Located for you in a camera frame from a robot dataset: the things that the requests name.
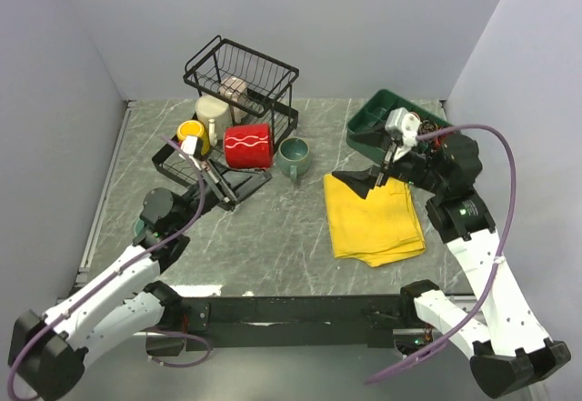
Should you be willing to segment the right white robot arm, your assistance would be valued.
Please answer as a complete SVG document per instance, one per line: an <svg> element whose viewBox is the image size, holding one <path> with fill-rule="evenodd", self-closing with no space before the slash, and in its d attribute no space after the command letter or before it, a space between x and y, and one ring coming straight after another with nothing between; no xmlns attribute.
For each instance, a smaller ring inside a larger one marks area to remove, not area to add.
<svg viewBox="0 0 582 401"><path fill-rule="evenodd" d="M492 399L541 382L568 363L567 344L537 321L503 254L508 231L497 230L474 188L482 170L477 142L458 126L425 135L377 126L349 140L355 150L379 149L383 158L366 171L340 171L335 178L361 198L391 179L432 193L429 221L477 297L466 312L429 280L402 287L401 321L432 326L441 336L372 375L368 384L405 372L449 344L467 357L478 386Z"/></svg>

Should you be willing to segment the small teal cup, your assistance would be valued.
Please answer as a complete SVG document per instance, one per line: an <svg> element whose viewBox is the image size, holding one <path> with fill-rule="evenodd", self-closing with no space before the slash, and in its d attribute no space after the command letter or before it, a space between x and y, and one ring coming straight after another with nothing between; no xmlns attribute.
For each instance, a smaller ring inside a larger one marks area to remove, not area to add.
<svg viewBox="0 0 582 401"><path fill-rule="evenodd" d="M137 219L134 225L134 236L139 236L145 229L145 223L141 219Z"/></svg>

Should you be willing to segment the red cup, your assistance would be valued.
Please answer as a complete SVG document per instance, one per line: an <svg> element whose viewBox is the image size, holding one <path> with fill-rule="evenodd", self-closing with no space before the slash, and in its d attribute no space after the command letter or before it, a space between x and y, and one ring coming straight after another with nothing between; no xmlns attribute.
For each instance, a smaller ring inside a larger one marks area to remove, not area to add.
<svg viewBox="0 0 582 401"><path fill-rule="evenodd" d="M268 169L273 164L274 144L268 124L227 128L223 149L226 163L234 169Z"/></svg>

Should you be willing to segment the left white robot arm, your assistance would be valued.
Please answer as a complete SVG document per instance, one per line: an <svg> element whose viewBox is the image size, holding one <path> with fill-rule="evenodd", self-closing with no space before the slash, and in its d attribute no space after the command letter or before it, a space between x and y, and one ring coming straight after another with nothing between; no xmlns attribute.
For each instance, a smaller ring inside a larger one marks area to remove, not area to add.
<svg viewBox="0 0 582 401"><path fill-rule="evenodd" d="M145 195L132 243L101 274L38 315L14 324L7 393L12 400L58 400L100 356L139 332L186 343L194 318L173 287L159 280L184 253L186 230L216 206L232 209L268 182L267 171L235 170L212 159L191 160L197 181L182 195L155 188Z"/></svg>

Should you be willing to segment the white mug green interior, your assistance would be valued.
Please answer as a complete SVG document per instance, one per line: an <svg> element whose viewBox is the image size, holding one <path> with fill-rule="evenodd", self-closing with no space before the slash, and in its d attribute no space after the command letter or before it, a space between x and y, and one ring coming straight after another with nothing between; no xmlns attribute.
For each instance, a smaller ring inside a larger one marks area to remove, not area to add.
<svg viewBox="0 0 582 401"><path fill-rule="evenodd" d="M203 95L196 100L195 112L206 127L211 146L216 146L233 124L230 105L211 95Z"/></svg>

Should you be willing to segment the speckled blue-green mug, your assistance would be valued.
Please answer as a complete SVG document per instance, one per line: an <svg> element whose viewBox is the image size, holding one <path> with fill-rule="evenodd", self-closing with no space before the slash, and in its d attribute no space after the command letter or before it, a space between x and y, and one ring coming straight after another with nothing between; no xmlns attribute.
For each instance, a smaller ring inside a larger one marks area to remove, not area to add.
<svg viewBox="0 0 582 401"><path fill-rule="evenodd" d="M288 137L278 147L276 166L293 183L310 168L313 156L308 143L299 137Z"/></svg>

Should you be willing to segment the pink mug lilac interior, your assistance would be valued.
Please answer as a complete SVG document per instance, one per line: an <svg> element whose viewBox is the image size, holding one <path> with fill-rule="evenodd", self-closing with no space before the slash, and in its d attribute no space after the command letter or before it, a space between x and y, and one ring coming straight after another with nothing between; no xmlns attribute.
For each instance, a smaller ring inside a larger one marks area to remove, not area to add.
<svg viewBox="0 0 582 401"><path fill-rule="evenodd" d="M244 104L246 102L247 82L236 76L229 76L225 78L219 87L219 94L222 97L228 98L236 103ZM239 124L246 116L246 111L232 105L231 106L235 123Z"/></svg>

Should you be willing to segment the yellow enamel mug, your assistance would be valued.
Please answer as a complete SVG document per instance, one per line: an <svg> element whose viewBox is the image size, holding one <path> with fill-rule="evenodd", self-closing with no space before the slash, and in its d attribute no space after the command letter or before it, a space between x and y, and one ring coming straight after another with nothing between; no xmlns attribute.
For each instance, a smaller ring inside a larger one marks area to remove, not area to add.
<svg viewBox="0 0 582 401"><path fill-rule="evenodd" d="M202 154L206 155L210 152L211 145L209 135L202 122L193 119L186 120L176 129L176 135L179 145L182 145L188 136L196 136L203 142Z"/></svg>

